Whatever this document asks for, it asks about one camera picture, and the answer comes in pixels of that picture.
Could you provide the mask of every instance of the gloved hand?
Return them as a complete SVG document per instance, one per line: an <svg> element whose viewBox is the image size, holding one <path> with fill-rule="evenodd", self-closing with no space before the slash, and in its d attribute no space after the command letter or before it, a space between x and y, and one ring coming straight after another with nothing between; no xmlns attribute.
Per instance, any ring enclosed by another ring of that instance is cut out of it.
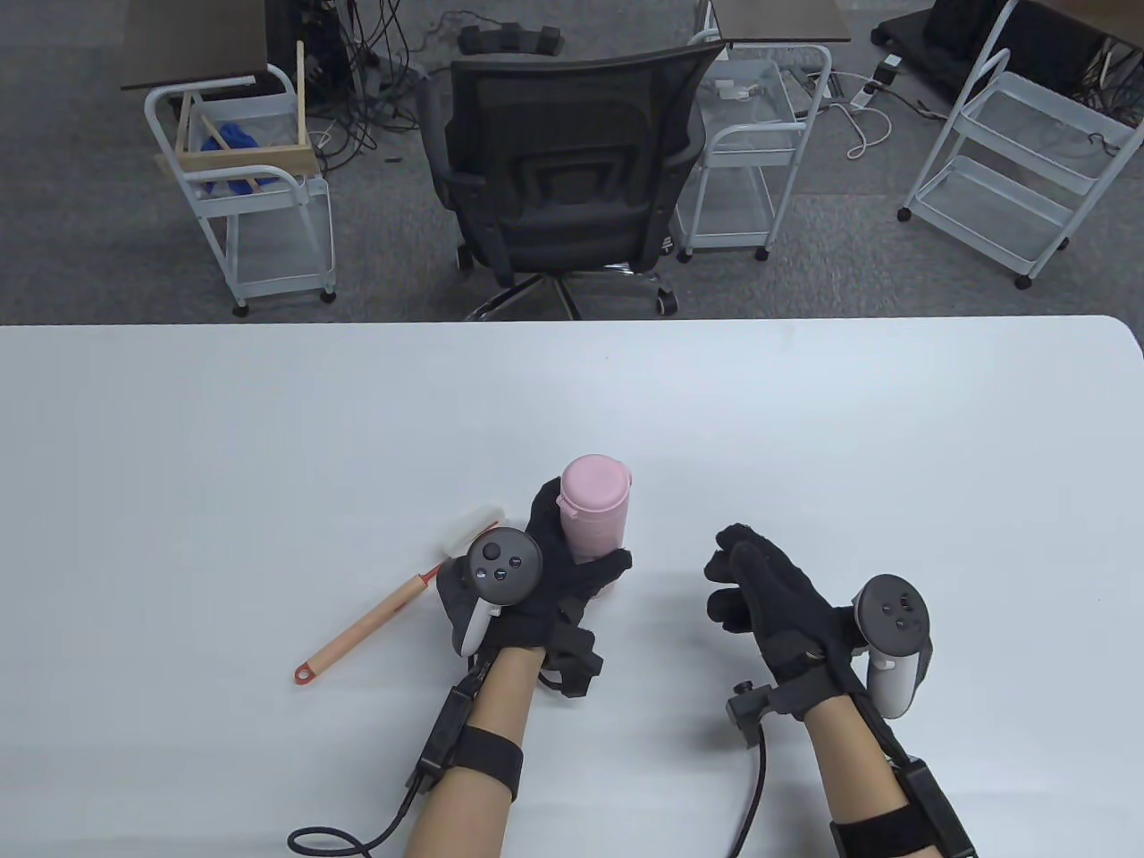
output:
<svg viewBox="0 0 1144 858"><path fill-rule="evenodd" d="M543 558L540 582L527 598L493 618L482 650L548 645L557 622L579 625L588 601L631 569L631 554L622 548L577 565L556 506L559 493L559 477L546 483L532 501L529 526L524 529L540 546Z"/></svg>
<svg viewBox="0 0 1144 858"><path fill-rule="evenodd" d="M750 527L733 524L715 541L720 550L704 574L738 586L713 593L707 615L728 631L753 633L780 688L825 669L802 684L795 717L801 721L832 697L865 693L850 667L856 644L852 610L832 607L789 557Z"/></svg>
<svg viewBox="0 0 1144 858"><path fill-rule="evenodd" d="M479 657L492 658L506 646L546 648L545 667L564 676L565 693L579 696L587 691L588 678L599 673L603 664L591 650L593 634L575 628L583 617L585 605L604 587L631 569L631 554L617 549L591 563L577 563L564 538L561 511L556 499L561 493L559 477L546 483L532 501L532 515L525 532L540 547L543 570L535 589L522 602L501 609L488 623ZM459 642L468 626L476 601L467 583L466 558L446 563L437 575L445 613ZM569 685L569 673L587 674L588 678Z"/></svg>

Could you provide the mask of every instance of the black bracket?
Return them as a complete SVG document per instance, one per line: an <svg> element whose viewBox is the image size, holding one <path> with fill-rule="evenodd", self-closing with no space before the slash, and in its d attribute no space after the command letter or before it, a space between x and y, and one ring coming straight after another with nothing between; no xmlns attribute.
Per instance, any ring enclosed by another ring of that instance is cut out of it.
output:
<svg viewBox="0 0 1144 858"><path fill-rule="evenodd" d="M789 712L791 701L784 699L787 697L784 692L788 684L791 683L785 683L780 689L770 685L756 689L752 682L740 682L734 686L734 697L726 701L726 714L731 723L742 733L747 747L753 748L763 740L762 720L766 713L781 713L784 709ZM969 840L956 811L942 792L925 761L906 754L893 738L889 725L867 699L857 696L855 702L863 720L890 758L890 768L901 785L901 791L909 799L909 803L919 808L925 817L934 832L938 851L945 858L976 856L972 841Z"/></svg>

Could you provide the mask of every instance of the black computer tower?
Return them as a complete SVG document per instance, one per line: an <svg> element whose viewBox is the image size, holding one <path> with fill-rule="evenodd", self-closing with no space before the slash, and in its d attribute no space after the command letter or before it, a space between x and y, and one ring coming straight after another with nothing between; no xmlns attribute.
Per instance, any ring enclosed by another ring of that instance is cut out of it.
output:
<svg viewBox="0 0 1144 858"><path fill-rule="evenodd" d="M946 95L964 86L1006 0L937 0L934 8L880 24L871 38L901 54ZM1038 3L1020 3L999 47L1009 69L1065 95L1081 88L1104 43L1102 34Z"/></svg>

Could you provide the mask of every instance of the chair base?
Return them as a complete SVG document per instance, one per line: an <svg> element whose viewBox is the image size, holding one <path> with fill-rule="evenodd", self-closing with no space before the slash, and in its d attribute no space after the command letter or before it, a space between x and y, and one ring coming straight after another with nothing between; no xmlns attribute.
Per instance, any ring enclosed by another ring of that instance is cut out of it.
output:
<svg viewBox="0 0 1144 858"><path fill-rule="evenodd" d="M461 262L467 254L462 254L461 249L458 251L458 261ZM463 263L460 264L462 271L468 270L468 267ZM680 309L678 302L675 300L675 293L670 289L665 288L659 280L659 277L654 273L650 275L637 275L627 265L607 265L605 271L614 272L617 275L630 278L641 278L648 280L649 285L656 287L656 312L658 316L675 316ZM524 297L529 292L538 286L549 286L553 292L556 293L556 297L559 300L561 305L564 308L564 313L572 321L580 321L583 316L580 313L580 308L577 305L575 299L567 287L567 279L572 275L532 275L526 280L517 284L507 289L502 289L500 294L485 301L480 307L470 312L464 317L466 321L487 321L494 313L503 310L509 304Z"/></svg>

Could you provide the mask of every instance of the pink water bottle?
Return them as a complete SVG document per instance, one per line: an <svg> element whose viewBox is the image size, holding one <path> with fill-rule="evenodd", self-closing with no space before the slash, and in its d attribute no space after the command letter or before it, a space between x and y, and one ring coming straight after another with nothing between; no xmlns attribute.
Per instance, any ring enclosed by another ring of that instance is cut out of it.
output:
<svg viewBox="0 0 1144 858"><path fill-rule="evenodd" d="M577 563L623 546L631 471L606 455L582 455L561 477L561 524Z"/></svg>

